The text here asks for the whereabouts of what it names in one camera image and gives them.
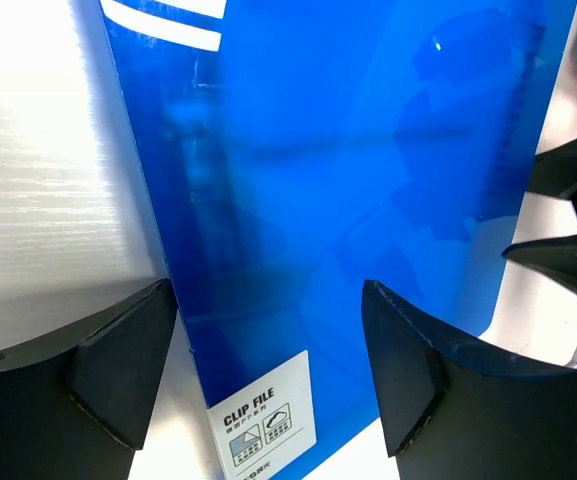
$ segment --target white surface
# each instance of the white surface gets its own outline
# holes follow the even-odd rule
[[[568,49],[541,149],[577,137],[576,33]],[[0,0],[0,348],[98,311],[165,275],[131,138],[97,2]],[[568,205],[532,196],[516,238],[576,229]],[[484,338],[566,363],[577,345],[577,298],[508,266]],[[177,328],[130,480],[220,475],[186,338]],[[380,425],[308,478],[396,479]]]
[[[128,30],[192,48],[219,50],[221,33],[155,17],[115,0],[100,1],[106,16]]]

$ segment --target product label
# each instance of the product label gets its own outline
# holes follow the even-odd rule
[[[208,410],[226,480],[266,480],[316,441],[308,352]]]

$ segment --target white stripe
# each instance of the white stripe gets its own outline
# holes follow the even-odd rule
[[[224,18],[226,0],[155,0],[156,2],[182,8],[189,12],[199,13],[208,17]]]
[[[211,52],[219,51],[221,33],[155,17],[122,5],[115,0],[100,1],[106,16],[129,30],[179,45]]]

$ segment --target transparent blue plastic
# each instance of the transparent blue plastic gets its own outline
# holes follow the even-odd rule
[[[221,34],[102,1],[207,405],[308,350],[303,478],[378,415],[365,279],[488,327],[576,2],[122,2]]]

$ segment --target white label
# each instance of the white label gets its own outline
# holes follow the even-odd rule
[[[317,442],[308,352],[208,410],[226,480],[266,480]]]
[[[218,52],[221,33],[156,17],[116,0],[100,0],[104,14],[113,22],[133,32],[179,45]]]

